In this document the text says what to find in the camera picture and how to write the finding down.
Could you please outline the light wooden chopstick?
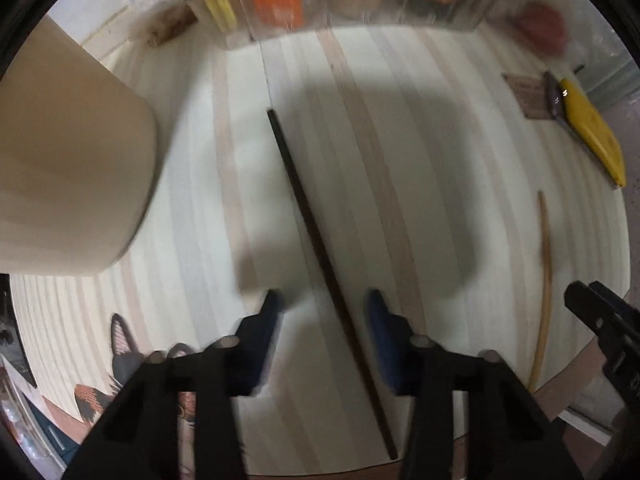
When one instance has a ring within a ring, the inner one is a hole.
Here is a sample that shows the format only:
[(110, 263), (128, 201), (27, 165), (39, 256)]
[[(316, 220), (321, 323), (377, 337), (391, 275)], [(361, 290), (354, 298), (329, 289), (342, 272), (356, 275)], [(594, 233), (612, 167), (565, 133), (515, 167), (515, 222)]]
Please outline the light wooden chopstick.
[(550, 318), (552, 312), (552, 288), (553, 288), (553, 270), (552, 270), (552, 249), (551, 249), (551, 230), (548, 206), (544, 191), (540, 190), (537, 194), (540, 224), (540, 261), (542, 269), (542, 289), (540, 303), (540, 317), (538, 325), (538, 335), (534, 352), (532, 368), (529, 372), (527, 389), (534, 392), (537, 388), (538, 380), (541, 374), (542, 364), (544, 364), (544, 354), (546, 353), (547, 341), (549, 337)]

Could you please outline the black thin chopstick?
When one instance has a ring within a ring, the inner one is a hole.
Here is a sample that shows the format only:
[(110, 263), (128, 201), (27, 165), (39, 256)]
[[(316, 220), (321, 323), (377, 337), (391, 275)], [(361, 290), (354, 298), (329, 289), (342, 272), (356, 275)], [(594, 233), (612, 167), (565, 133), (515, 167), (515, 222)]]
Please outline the black thin chopstick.
[(286, 175), (288, 176), (288, 182), (290, 182), (300, 215), (302, 216), (308, 233), (311, 247), (314, 251), (314, 256), (318, 261), (318, 266), (324, 284), (326, 284), (326, 289), (328, 290), (332, 304), (334, 305), (337, 318), (341, 323), (348, 348), (355, 361), (360, 379), (362, 380), (363, 388), (371, 405), (376, 426), (378, 426), (378, 431), (381, 434), (386, 453), (390, 460), (398, 460), (398, 449), (392, 435), (392, 430), (390, 430), (390, 423), (386, 417), (380, 394), (376, 388), (366, 354), (364, 353), (363, 346), (358, 336), (356, 325), (349, 312), (340, 281), (335, 274), (331, 258), (326, 250), (326, 245), (324, 244), (316, 218), (314, 218), (314, 212), (310, 206), (303, 182), (300, 180), (294, 158), (290, 148), (288, 147), (288, 142), (286, 142), (286, 137), (278, 114), (273, 108), (270, 108), (267, 110), (267, 116), (274, 140), (276, 140), (277, 147), (282, 158)]

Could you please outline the brown small card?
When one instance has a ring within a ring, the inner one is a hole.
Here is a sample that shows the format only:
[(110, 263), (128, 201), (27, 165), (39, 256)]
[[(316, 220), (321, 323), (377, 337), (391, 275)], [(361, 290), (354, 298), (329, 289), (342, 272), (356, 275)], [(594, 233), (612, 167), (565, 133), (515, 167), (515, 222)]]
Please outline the brown small card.
[(502, 78), (518, 101), (522, 113), (531, 120), (550, 120), (546, 86), (541, 78), (503, 74)]

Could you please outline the cream chopstick holder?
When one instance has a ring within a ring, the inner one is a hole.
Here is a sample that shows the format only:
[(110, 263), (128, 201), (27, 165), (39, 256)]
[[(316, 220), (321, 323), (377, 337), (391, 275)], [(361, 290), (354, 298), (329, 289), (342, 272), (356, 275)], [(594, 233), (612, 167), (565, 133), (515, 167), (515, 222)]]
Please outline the cream chopstick holder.
[(152, 108), (43, 18), (1, 79), (1, 270), (99, 273), (129, 246), (157, 166)]

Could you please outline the red round lid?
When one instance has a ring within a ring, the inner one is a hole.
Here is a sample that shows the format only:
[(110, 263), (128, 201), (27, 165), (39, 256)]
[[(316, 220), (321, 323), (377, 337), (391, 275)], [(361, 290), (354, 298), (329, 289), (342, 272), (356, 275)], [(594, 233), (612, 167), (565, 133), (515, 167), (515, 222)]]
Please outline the red round lid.
[(563, 15), (548, 4), (532, 1), (514, 18), (518, 33), (537, 52), (562, 56), (568, 45), (568, 31)]

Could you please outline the yellow handled scraper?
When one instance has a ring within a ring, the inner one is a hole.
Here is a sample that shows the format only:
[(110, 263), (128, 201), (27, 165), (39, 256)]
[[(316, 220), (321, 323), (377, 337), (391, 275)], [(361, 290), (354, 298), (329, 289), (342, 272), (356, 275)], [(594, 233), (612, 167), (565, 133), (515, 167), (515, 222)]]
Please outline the yellow handled scraper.
[(551, 117), (573, 133), (600, 164), (616, 188), (627, 184), (620, 142), (598, 110), (567, 78), (544, 73), (544, 91)]

